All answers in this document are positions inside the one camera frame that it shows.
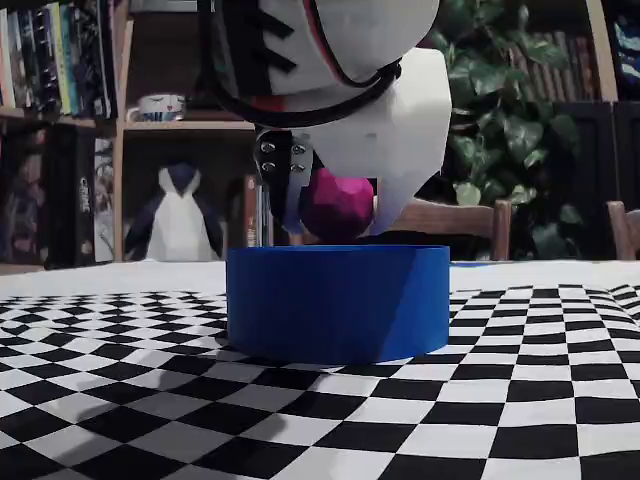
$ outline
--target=blue cylindrical bowl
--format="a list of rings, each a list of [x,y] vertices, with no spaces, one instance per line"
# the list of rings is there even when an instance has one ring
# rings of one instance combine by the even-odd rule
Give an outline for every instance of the blue cylindrical bowl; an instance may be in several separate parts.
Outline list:
[[[304,246],[230,250],[231,345],[291,363],[385,362],[449,333],[449,249]]]

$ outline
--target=penguin plush toy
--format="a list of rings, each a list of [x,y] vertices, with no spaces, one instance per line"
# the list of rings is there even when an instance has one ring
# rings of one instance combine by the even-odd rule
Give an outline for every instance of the penguin plush toy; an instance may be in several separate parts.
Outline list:
[[[187,163],[162,168],[161,191],[134,220],[125,238],[131,260],[207,262],[222,257],[220,219],[197,190],[200,172]]]

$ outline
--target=table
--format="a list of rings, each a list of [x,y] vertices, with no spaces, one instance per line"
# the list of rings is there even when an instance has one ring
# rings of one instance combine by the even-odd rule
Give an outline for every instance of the table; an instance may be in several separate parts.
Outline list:
[[[454,267],[445,348],[326,367],[230,347],[222,263],[3,277],[0,476],[635,478],[637,285],[637,262]]]

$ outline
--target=magenta ball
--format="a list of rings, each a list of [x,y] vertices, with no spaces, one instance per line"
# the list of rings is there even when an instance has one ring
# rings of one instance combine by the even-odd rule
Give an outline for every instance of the magenta ball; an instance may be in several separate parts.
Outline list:
[[[351,241],[371,224],[373,198],[373,186],[366,178],[339,178],[321,168],[300,194],[300,219],[322,242]]]

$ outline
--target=chair back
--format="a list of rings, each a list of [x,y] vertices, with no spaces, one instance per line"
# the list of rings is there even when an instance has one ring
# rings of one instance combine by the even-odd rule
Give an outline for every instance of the chair back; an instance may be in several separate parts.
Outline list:
[[[509,260],[511,202],[498,200],[493,208],[461,207],[414,199],[389,231],[411,231],[427,235],[471,235],[491,240],[491,260]],[[313,235],[291,235],[292,245],[315,243]]]
[[[636,260],[640,249],[640,210],[627,212],[622,202],[607,202],[618,260]]]

